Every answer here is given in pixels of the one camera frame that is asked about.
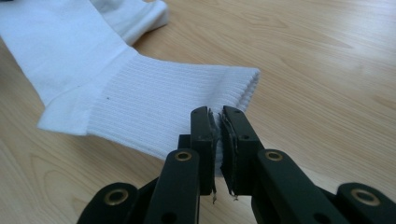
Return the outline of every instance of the brass grommet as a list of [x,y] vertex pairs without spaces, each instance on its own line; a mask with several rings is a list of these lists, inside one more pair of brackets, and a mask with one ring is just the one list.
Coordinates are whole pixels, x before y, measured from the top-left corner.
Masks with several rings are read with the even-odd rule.
[[192,158],[192,155],[190,152],[181,151],[175,155],[175,158],[178,161],[189,161]]
[[128,198],[128,195],[126,189],[113,189],[106,194],[105,203],[111,206],[123,203]]
[[350,193],[360,203],[370,206],[379,206],[381,204],[379,199],[372,192],[365,189],[353,189]]
[[275,151],[267,151],[265,152],[265,157],[271,161],[281,161],[283,160],[282,154]]

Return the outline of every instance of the black plastic part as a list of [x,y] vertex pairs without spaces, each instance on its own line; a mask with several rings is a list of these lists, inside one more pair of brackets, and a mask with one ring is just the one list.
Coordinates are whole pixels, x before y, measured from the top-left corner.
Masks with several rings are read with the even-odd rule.
[[280,223],[279,215],[260,181],[257,181],[251,196],[251,209],[258,224]]
[[131,217],[131,221],[129,224],[141,224],[145,220],[146,213],[149,210],[149,202],[151,201],[152,193],[155,190],[155,186],[157,185],[158,178],[155,178],[147,185],[139,189],[138,200],[136,202],[136,206],[134,207],[133,215]]
[[396,203],[379,190],[363,184],[341,185],[334,204],[351,223],[396,223]]
[[209,195],[215,187],[216,124],[206,106],[191,111],[191,149],[200,157],[201,195]]
[[331,202],[334,203],[334,198],[335,195],[330,193],[329,191],[327,191],[326,189],[322,189],[320,187],[318,187],[318,189],[324,194],[324,196],[326,196],[326,198]]
[[251,195],[256,181],[253,160],[264,149],[245,114],[236,108],[224,106],[221,115],[224,175],[230,194]]
[[286,153],[261,150],[256,169],[281,223],[349,223]]
[[190,134],[179,135],[177,148],[191,148],[191,135]]
[[137,188],[115,183],[99,190],[85,207],[78,224],[127,224],[133,219]]
[[191,149],[168,154],[151,197],[145,222],[198,223],[199,155]]

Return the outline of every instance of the white sock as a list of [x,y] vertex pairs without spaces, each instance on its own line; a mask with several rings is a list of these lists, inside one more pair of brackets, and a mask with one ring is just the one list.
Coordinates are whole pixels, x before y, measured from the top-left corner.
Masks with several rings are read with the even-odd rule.
[[145,32],[168,22],[168,7],[155,0],[91,0],[105,21],[129,45]]
[[88,0],[0,3],[0,34],[46,109],[38,126],[164,159],[207,105],[245,110],[256,68],[170,63],[128,47]]

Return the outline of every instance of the wood grain surface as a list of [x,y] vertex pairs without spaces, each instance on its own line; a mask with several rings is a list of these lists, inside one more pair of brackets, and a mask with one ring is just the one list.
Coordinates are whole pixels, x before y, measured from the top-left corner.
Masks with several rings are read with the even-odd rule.
[[[169,24],[134,45],[153,58],[255,66],[247,117],[320,187],[346,182],[396,201],[396,2],[166,0]],[[142,187],[163,161],[95,136],[37,129],[44,107],[0,43],[1,223],[76,223],[113,182]],[[201,223],[255,223],[250,199],[201,200]]]

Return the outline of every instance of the white fabric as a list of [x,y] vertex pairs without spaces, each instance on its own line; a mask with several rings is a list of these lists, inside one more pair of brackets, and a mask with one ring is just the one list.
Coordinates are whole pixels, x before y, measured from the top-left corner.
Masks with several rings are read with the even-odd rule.
[[258,82],[256,68],[142,56],[88,0],[4,2],[0,15],[0,35],[46,107],[45,130],[95,134],[164,159],[190,132],[194,108],[245,110]]
[[91,0],[105,21],[129,45],[143,33],[164,26],[168,22],[168,7],[156,0]]

